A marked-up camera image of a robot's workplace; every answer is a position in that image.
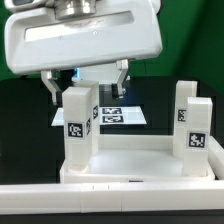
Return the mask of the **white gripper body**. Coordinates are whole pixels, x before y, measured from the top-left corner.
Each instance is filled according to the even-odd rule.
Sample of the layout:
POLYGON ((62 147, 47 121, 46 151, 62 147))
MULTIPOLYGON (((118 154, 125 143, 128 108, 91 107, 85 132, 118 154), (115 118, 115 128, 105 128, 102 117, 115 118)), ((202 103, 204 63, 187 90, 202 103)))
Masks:
POLYGON ((18 75, 157 57, 161 0, 47 0, 11 12, 6 63, 18 75))

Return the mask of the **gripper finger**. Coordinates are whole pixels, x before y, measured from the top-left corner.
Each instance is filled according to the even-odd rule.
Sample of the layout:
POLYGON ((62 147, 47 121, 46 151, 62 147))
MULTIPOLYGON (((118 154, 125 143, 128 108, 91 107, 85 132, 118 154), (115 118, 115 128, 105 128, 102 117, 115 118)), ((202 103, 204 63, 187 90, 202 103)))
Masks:
POLYGON ((52 70, 43 70, 41 72, 41 80, 46 86, 46 88, 51 93, 52 102, 54 105, 62 104, 62 91, 58 84, 56 83, 57 77, 52 70))
POLYGON ((126 89, 123 87, 123 82, 128 76, 129 61, 127 59, 119 60, 116 62, 116 66, 120 73, 117 82, 111 84, 112 97, 114 99, 122 98, 126 92, 126 89))

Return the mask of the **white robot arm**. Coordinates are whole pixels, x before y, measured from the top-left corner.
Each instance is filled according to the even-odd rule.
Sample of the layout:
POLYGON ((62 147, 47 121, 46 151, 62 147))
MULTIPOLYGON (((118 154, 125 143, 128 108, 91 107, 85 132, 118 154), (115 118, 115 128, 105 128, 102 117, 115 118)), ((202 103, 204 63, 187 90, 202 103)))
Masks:
POLYGON ((157 57, 162 40, 157 15, 162 0, 4 0, 8 68, 39 73, 60 102, 55 73, 76 69, 120 98, 129 63, 157 57))

